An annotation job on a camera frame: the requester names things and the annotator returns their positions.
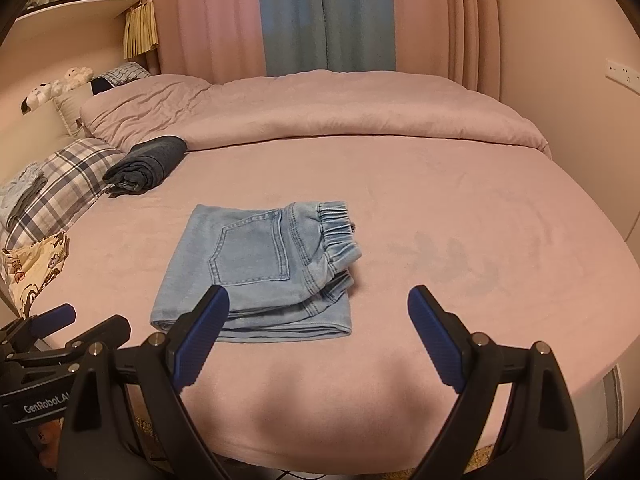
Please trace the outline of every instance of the bed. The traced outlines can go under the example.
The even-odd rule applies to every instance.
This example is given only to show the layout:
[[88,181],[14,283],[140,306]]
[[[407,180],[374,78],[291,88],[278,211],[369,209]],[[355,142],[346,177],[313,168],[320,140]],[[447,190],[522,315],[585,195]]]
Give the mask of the bed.
[[[639,270],[542,134],[499,102],[437,76],[314,71],[212,86],[161,75],[82,107],[93,136],[128,151],[172,134],[190,153],[159,187],[101,196],[69,229],[63,272],[32,314],[62,303],[59,346],[122,314],[150,332],[156,292],[194,206],[345,200],[362,257],[353,334],[218,343],[182,399],[216,453],[287,470],[362,474],[415,466],[455,400],[415,334],[424,283],[473,332],[553,348],[572,395],[638,335]],[[495,441],[500,389],[481,445]]]

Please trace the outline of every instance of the plaid pillow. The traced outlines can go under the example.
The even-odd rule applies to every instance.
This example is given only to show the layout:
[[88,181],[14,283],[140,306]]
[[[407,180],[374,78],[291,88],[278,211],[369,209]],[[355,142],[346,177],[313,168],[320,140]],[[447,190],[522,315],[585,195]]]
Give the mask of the plaid pillow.
[[129,83],[130,81],[135,81],[136,79],[149,77],[150,75],[151,74],[138,63],[129,61],[117,66],[116,68],[107,70],[107,72],[100,74],[98,77],[105,78],[113,86],[121,86]]
[[2,246],[18,249],[69,229],[101,195],[102,176],[123,156],[100,139],[79,139],[51,155],[42,167],[47,184]]

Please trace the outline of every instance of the light blue jeans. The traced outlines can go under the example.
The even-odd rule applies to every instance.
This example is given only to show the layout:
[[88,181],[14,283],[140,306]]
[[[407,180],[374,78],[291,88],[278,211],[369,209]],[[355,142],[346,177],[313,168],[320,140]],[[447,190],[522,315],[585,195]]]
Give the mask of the light blue jeans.
[[260,211],[198,205],[169,262],[151,324],[168,330],[215,284],[230,301],[219,340],[349,335],[347,267],[360,255],[344,202]]

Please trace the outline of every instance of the elastic waistband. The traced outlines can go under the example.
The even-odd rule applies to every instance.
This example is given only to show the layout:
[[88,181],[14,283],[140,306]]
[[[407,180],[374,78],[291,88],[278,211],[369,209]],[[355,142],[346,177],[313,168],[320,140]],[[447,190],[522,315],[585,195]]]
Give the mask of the elastic waistband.
[[345,202],[320,202],[318,218],[324,252],[337,274],[362,256],[360,247],[353,238],[347,205]]

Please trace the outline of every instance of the denim back pocket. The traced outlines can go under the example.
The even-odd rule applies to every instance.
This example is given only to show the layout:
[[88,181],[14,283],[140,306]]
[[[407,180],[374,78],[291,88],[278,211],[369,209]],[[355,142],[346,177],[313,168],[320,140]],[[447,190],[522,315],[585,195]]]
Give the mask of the denim back pocket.
[[280,231],[280,209],[225,225],[209,259],[215,285],[243,285],[289,279]]

